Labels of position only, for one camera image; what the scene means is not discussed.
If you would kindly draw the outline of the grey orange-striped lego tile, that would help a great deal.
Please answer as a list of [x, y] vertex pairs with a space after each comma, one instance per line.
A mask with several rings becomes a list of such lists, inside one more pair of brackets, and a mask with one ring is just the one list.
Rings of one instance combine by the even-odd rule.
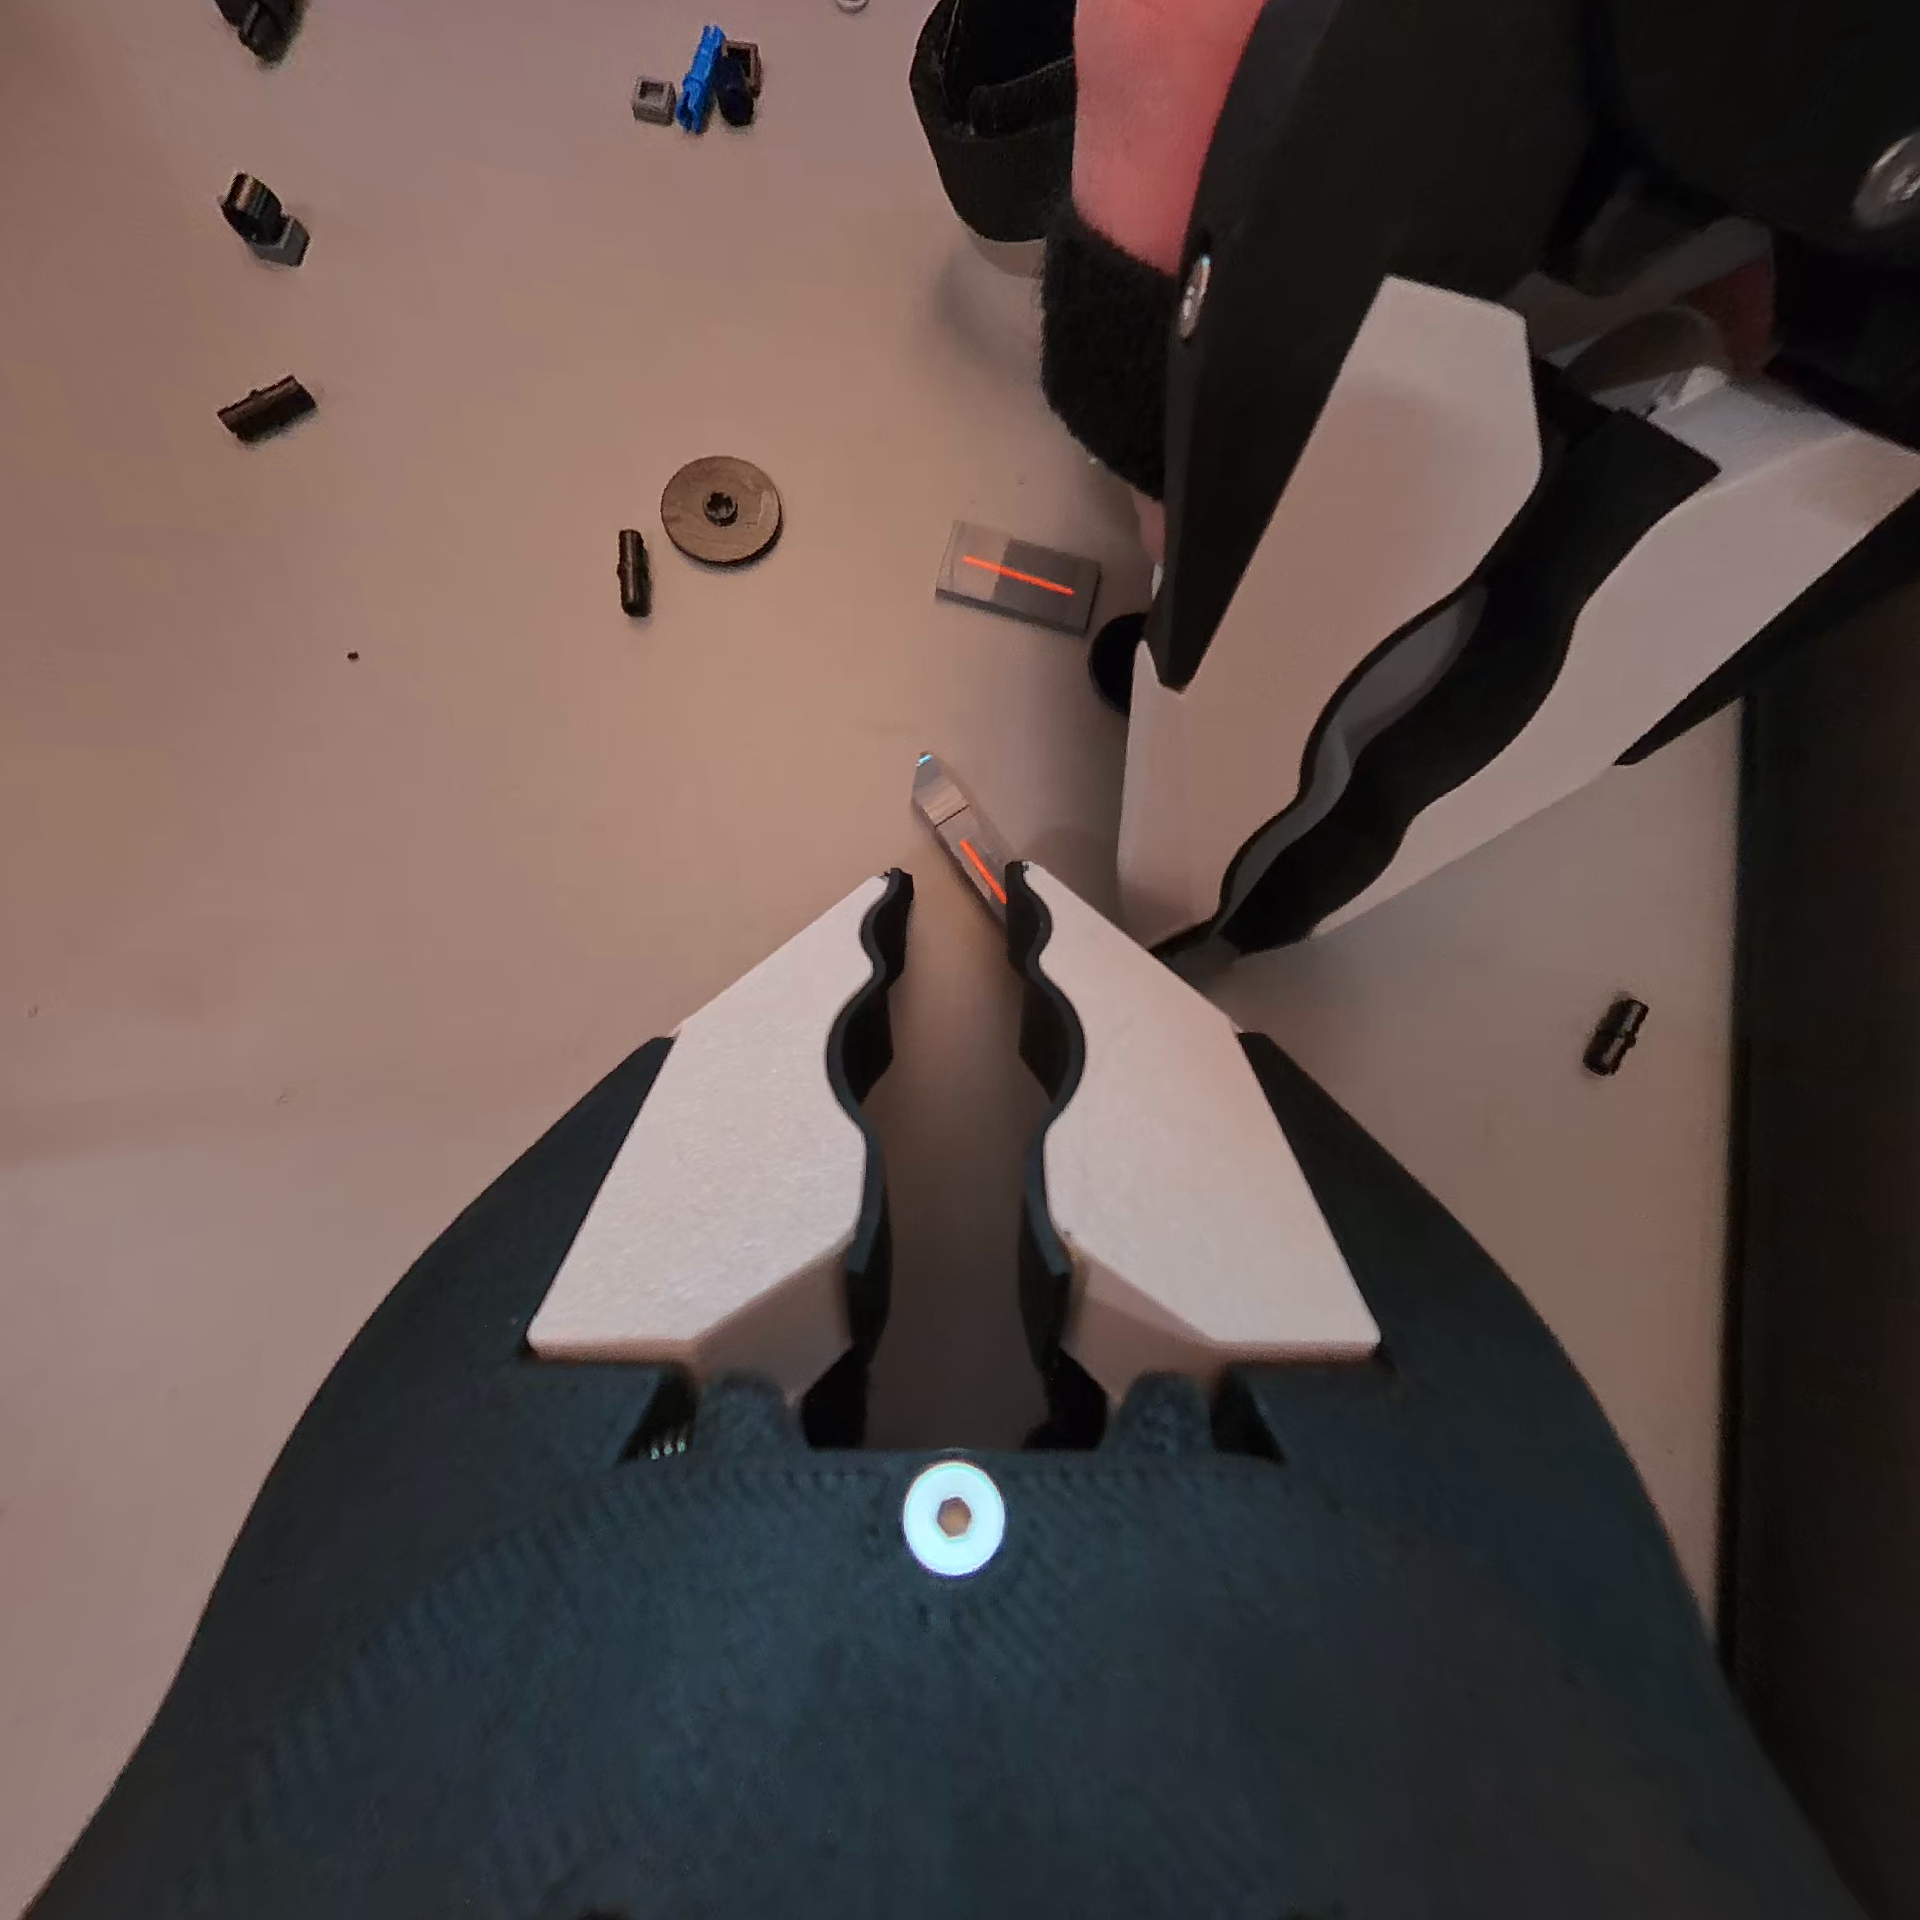
[[933, 591], [946, 603], [1084, 640], [1097, 602], [1100, 564], [961, 519], [950, 525]]

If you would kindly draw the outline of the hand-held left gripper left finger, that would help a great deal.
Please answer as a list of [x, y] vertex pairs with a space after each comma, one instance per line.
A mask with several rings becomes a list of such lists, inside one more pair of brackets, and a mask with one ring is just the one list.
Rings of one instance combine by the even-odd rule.
[[864, 880], [662, 1043], [529, 1325], [542, 1360], [780, 1391], [816, 1449], [860, 1449], [894, 1237], [867, 1113], [896, 1057], [915, 882]]

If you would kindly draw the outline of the long grey orange-striped lego piece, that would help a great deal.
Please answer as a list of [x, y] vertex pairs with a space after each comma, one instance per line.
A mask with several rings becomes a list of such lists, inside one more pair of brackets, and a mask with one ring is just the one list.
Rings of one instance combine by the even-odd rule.
[[933, 752], [916, 760], [910, 799], [968, 888], [996, 924], [1006, 924], [1006, 873], [1018, 858], [986, 810], [954, 769]]

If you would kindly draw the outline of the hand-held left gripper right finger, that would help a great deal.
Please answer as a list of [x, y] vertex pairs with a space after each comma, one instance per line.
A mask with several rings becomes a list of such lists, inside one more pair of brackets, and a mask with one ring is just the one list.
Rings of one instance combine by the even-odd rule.
[[1003, 877], [1020, 1061], [1020, 1308], [1043, 1448], [1093, 1449], [1153, 1379], [1362, 1363], [1362, 1301], [1261, 1079], [1276, 1048], [1038, 863]]

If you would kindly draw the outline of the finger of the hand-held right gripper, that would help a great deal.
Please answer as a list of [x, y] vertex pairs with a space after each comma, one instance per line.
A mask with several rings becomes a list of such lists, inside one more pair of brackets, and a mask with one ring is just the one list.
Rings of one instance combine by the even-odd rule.
[[1229, 949], [1283, 949], [1404, 895], [1690, 731], [1915, 568], [1915, 435], [1713, 369], [1633, 408], [1547, 393], [1552, 474], [1469, 593], [1472, 621], [1388, 676], [1312, 824], [1249, 848], [1218, 924]]
[[1456, 659], [1472, 576], [1544, 463], [1524, 321], [1386, 280], [1190, 682], [1137, 655], [1118, 839], [1133, 940], [1226, 922], [1331, 816], [1360, 748]]

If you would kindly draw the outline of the black and grey lego piece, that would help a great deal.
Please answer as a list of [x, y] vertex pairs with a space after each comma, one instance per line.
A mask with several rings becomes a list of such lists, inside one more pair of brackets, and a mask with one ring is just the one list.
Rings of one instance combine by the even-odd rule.
[[228, 229], [267, 266], [298, 271], [308, 252], [308, 229], [256, 177], [236, 173], [220, 202]]

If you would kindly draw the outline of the person's right hand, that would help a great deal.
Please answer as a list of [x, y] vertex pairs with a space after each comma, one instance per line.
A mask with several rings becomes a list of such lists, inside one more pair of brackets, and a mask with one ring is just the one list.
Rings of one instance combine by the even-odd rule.
[[1073, 20], [1073, 209], [1173, 275], [1260, 3], [1081, 3]]

